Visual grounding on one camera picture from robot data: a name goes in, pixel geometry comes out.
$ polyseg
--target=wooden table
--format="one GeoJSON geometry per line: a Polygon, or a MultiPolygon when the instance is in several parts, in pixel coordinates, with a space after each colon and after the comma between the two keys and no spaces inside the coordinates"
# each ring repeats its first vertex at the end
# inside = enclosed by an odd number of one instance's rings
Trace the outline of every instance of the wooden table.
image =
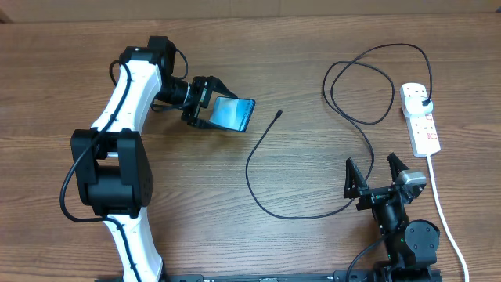
{"type": "MultiPolygon", "coordinates": [[[[0,25],[0,280],[92,281],[120,276],[121,263],[103,224],[77,224],[59,209],[72,162],[70,136],[88,128],[113,85],[108,64],[125,46],[168,35],[194,75],[214,75],[257,101],[245,134],[200,131],[180,112],[150,113],[142,139],[155,181],[149,206],[157,250],[168,272],[203,275],[328,273],[379,235],[370,211],[351,206],[327,219],[287,221],[266,215],[251,198],[245,161],[278,109],[282,117],[250,164],[265,207],[281,215],[339,208],[344,162],[369,166],[365,143],[320,95],[327,68],[366,49],[408,42],[427,52],[434,74],[434,117],[442,151],[433,157],[442,206],[475,281],[501,271],[501,16],[499,14],[332,16],[254,20],[147,20],[0,25]]],[[[372,187],[388,185],[386,156],[427,172],[413,156],[398,88],[428,85],[418,52],[396,47],[363,59],[385,70],[397,98],[387,118],[363,126],[376,152],[372,187]]],[[[180,58],[175,73],[181,74],[180,58]]],[[[387,80],[353,67],[336,87],[350,114],[375,120],[391,95],[387,80]]],[[[74,182],[67,205],[91,216],[74,182]]],[[[411,219],[440,226],[431,188],[410,206],[411,219]]],[[[364,257],[369,268],[383,247],[364,257]]],[[[444,233],[438,263],[460,281],[459,261],[444,233]]]]}

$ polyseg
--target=power strip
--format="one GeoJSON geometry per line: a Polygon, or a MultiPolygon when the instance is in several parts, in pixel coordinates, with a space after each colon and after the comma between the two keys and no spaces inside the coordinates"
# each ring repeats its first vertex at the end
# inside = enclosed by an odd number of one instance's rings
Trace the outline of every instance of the power strip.
{"type": "Polygon", "coordinates": [[[435,127],[433,116],[431,115],[433,103],[430,101],[428,105],[423,105],[422,101],[427,99],[427,91],[426,87],[419,83],[405,83],[402,85],[400,88],[400,96],[402,97],[402,110],[407,120],[414,156],[426,157],[427,159],[428,168],[430,169],[431,189],[433,190],[438,215],[444,226],[445,234],[447,234],[447,238],[450,240],[452,247],[461,261],[461,266],[464,271],[464,280],[465,282],[469,282],[470,274],[468,273],[467,263],[464,260],[463,254],[461,254],[460,248],[452,237],[438,198],[437,184],[435,182],[431,163],[431,155],[440,151],[437,128],[435,127]]]}
{"type": "Polygon", "coordinates": [[[427,98],[424,85],[405,83],[400,88],[400,96],[414,156],[426,157],[440,151],[437,128],[431,114],[433,103],[428,106],[421,104],[427,98]]]}

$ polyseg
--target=power outlet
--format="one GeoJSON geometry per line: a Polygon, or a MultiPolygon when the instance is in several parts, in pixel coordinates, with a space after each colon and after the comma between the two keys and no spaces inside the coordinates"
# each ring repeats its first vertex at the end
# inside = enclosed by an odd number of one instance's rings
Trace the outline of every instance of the power outlet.
{"type": "Polygon", "coordinates": [[[440,151],[437,129],[431,114],[433,103],[430,102],[427,106],[421,103],[427,99],[424,85],[405,83],[400,88],[400,96],[414,156],[426,157],[440,151]]]}

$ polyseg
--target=white cord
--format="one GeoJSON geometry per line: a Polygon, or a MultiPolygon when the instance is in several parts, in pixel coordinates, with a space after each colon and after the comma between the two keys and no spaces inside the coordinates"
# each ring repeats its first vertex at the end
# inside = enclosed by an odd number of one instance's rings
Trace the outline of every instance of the white cord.
{"type": "Polygon", "coordinates": [[[447,234],[447,237],[451,241],[451,245],[454,247],[454,251],[456,251],[458,258],[460,258],[461,266],[463,266],[463,271],[464,271],[464,281],[469,282],[470,281],[470,274],[468,274],[467,262],[464,260],[463,254],[461,254],[460,248],[457,246],[456,242],[454,241],[454,238],[452,238],[451,231],[449,230],[449,227],[447,226],[447,222],[445,221],[445,216],[444,216],[444,213],[442,211],[442,207],[440,205],[440,200],[438,199],[437,184],[435,183],[435,175],[433,173],[433,165],[431,165],[431,156],[427,155],[426,160],[428,162],[428,168],[430,169],[431,189],[433,190],[433,196],[435,198],[435,204],[437,205],[438,215],[440,216],[440,220],[442,221],[442,225],[444,226],[445,233],[447,234]]]}

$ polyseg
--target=tabletop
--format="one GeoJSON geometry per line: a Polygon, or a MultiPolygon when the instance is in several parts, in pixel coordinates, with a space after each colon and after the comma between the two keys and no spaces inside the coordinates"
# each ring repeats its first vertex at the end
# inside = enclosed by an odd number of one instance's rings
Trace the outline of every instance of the tabletop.
{"type": "MultiPolygon", "coordinates": [[[[345,160],[352,157],[366,173],[370,156],[356,129],[323,100],[323,76],[335,61],[404,42],[421,47],[433,70],[442,145],[433,162],[445,217],[472,280],[499,280],[500,26],[496,13],[0,24],[0,280],[121,275],[108,229],[66,219],[59,190],[72,163],[73,130],[89,128],[114,89],[109,63],[128,45],[146,46],[150,35],[167,35],[185,53],[187,81],[214,75],[240,97],[256,100],[245,133],[191,128],[179,111],[147,117],[142,140],[154,178],[150,226],[170,274],[330,273],[348,268],[379,238],[370,211],[356,211],[354,204],[325,219],[265,214],[247,189],[245,163],[283,110],[250,163],[257,197],[280,215],[318,215],[347,203],[345,160]]],[[[368,184],[390,183],[391,152],[427,175],[426,160],[413,156],[398,93],[410,81],[429,87],[423,57],[391,47],[362,61],[384,70],[397,89],[389,115],[362,125],[376,155],[368,184]]],[[[175,74],[183,68],[178,57],[175,74]]],[[[391,98],[386,78],[362,67],[348,69],[334,91],[347,113],[366,121],[379,118],[391,98]]],[[[67,206],[75,215],[93,216],[74,179],[67,206]]],[[[446,281],[461,281],[430,186],[406,211],[440,228],[432,268],[446,281]]],[[[370,268],[385,255],[379,246],[356,268],[370,268]]]]}

